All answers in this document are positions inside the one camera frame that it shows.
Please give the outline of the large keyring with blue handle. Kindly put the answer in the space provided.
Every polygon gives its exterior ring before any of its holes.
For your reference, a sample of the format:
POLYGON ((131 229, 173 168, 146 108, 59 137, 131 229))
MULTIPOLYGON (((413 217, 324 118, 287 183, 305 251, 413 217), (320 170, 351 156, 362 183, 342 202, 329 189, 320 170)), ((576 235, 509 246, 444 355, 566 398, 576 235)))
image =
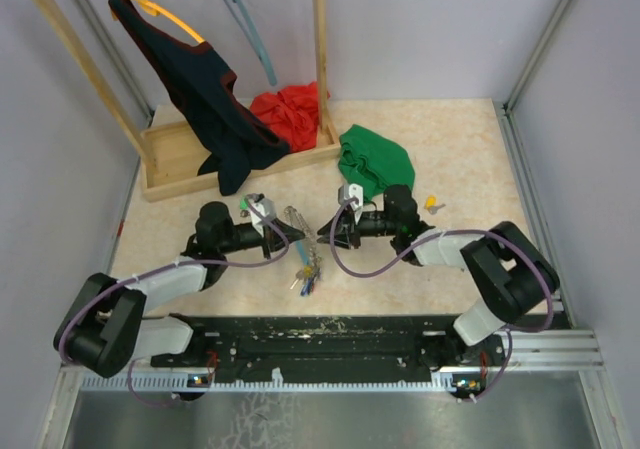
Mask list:
POLYGON ((287 206, 284 214, 290 226, 304 233, 304 237, 295 242, 302 268, 296 273, 296 279, 291 288, 300 286, 300 296, 308 297, 321 281, 323 260, 318 252, 315 233, 302 213, 293 206, 287 206))

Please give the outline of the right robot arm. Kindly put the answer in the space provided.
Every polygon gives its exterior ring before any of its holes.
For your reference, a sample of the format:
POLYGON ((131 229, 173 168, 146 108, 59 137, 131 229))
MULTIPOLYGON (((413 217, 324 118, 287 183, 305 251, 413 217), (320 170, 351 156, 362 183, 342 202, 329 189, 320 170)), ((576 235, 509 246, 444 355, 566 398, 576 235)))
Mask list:
POLYGON ((384 190, 381 210, 364 209, 363 188, 357 184, 342 186, 338 202, 334 218, 317 231, 317 241, 330 246, 345 273, 373 278, 399 261, 469 272, 480 298, 453 322, 446 349, 454 362, 473 362, 482 352, 482 341, 500 329, 535 333, 550 327, 558 274, 514 223, 503 221, 488 231, 439 230, 421 219, 404 184, 384 190), (365 237, 388 237, 396 257, 369 273, 347 268, 337 250, 357 249, 365 237))

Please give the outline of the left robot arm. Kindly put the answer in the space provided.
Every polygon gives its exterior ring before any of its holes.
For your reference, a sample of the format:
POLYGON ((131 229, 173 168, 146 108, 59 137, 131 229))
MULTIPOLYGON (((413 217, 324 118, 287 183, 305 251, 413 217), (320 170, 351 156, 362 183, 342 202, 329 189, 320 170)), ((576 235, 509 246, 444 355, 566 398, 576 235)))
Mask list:
POLYGON ((266 266, 305 237, 281 221, 273 202, 263 196, 245 200, 244 207, 250 220, 237 224, 225 203, 205 204, 185 250, 165 266, 125 279, 89 276, 54 336, 62 361, 103 378, 155 356, 175 356, 189 366, 201 363, 208 342, 185 317, 150 318, 148 312, 212 287, 233 266, 232 253, 258 248, 263 255, 259 264, 266 266))

